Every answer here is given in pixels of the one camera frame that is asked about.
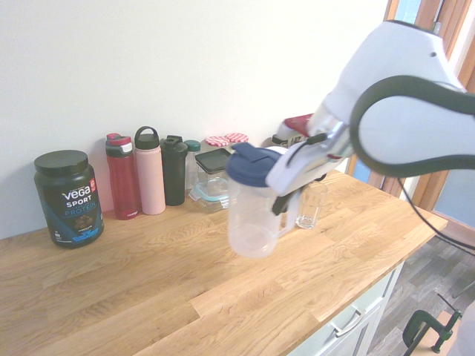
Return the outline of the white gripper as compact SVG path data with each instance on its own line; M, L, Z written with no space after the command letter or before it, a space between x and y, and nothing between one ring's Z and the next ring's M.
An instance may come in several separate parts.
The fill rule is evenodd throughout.
M322 146L290 147L266 176L266 184L281 196L274 201L272 213L287 212L298 188L321 178L350 155L329 154Z

